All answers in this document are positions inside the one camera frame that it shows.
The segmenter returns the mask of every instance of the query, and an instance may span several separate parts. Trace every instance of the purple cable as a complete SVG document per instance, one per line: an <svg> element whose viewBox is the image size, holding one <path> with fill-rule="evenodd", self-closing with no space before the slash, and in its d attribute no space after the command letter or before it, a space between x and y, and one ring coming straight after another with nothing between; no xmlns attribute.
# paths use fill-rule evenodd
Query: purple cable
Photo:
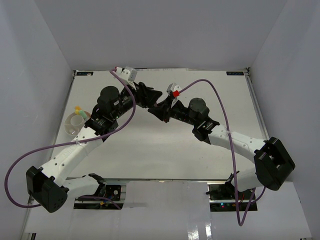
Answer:
<svg viewBox="0 0 320 240"><path fill-rule="evenodd" d="M103 199L103 200L107 200L108 202L112 203L113 205L116 206L117 209L121 210L121 207L118 206L118 204L116 204L114 201L112 201L109 198L103 197L103 196L80 196L79 198L83 198L83 199Z"/></svg>
<svg viewBox="0 0 320 240"><path fill-rule="evenodd" d="M232 137L231 137L231 134L230 134L230 127L229 127L229 121L228 121L228 118L227 118L227 114L226 114L226 110L224 108L224 105L221 101L221 98L215 88L215 86L207 79L199 79L199 80L196 80L192 83L190 83L188 86L186 86L184 89L182 89L181 91L179 91L179 93L183 93L185 90L187 90L188 88L190 88L191 86L193 86L194 84L196 83L199 83L199 82L207 82L208 84L210 84L210 86L212 87L213 91L215 92L215 95L216 97L218 98L218 101L220 103L220 106L221 106L221 109L222 109L222 112L223 112L223 115L224 115L224 119L225 119L225 125L226 125L226 129L227 131L229 132L228 133L228 137L229 137L229 141L230 141L230 149L231 149L231 155L232 155L232 165L233 165L233 173L234 173L234 197L235 197L235 209L236 209L236 217L237 217L237 220L238 220L238 224L239 226L242 226L245 222L245 219L246 219L246 216L247 216L247 213L248 213L248 210L249 210L249 207L252 203L252 199L254 198L254 195L255 195L255 191L256 189L254 188L253 189L253 192L250 196L250 199L249 199L249 202L245 208L245 211L244 211L244 214L243 214L243 218L242 220L240 220L240 210L239 210L239 196L238 196L238 181L237 181L237 167L236 167L236 156L235 156L235 148L234 148L234 143L232 142ZM258 197L256 201L258 201L261 197L262 197L262 194L265 192L265 188L263 189L261 195Z"/></svg>
<svg viewBox="0 0 320 240"><path fill-rule="evenodd" d="M127 90L127 92L129 93L129 95L131 96L132 98L132 104L133 104L133 108L132 108L132 113L130 115L130 117L128 118L128 120L121 126L119 127L118 129L114 130L114 131L111 131L105 135L102 135L102 136L97 136L97 137L93 137L93 138L89 138L89 139L85 139L85 140L80 140L80 141L71 141L71 142L65 142L65 143L60 143L60 144L56 144L56 145L50 145L50 146L44 146L44 147L40 147L38 149L34 149L32 151L29 151L27 153L25 153L24 155L22 155L21 157L19 157L17 160L14 161L14 163L9 167L6 175L5 175L5 178L4 178L4 190L5 190L5 194L6 196L8 197L8 199L14 204L16 205L17 207L20 207L20 208L24 208L24 209L30 209L30 208L35 208L35 207L39 207L40 204L36 204L36 205L22 205L18 202L16 202L10 192L9 192L9 188L8 188L8 179L9 179L9 176L10 176L10 173L12 171L12 169L15 167L15 165L17 165L17 163L19 163L22 159L24 159L26 156L30 155L30 154L34 154L36 152L40 152L40 151L43 151L43 150L47 150L47 149L53 149L53 148L57 148L57 147L63 147L63 146L68 146L68 145L75 145L77 143L86 143L86 142L91 142L91 141L94 141L94 140L98 140L98 139L103 139L103 138L107 138L109 136L111 136L112 134L115 134L117 132L119 132L120 130L122 130L125 126L128 125L128 123L131 121L131 119L134 117L134 114L136 112L136 101L135 101L135 97L133 95L133 93L130 91L130 89L128 88L128 86L126 85L125 82L123 82L121 80L120 77L118 77L114 71L116 71L116 69L112 69L110 70L109 72L124 86L124 88Z"/></svg>

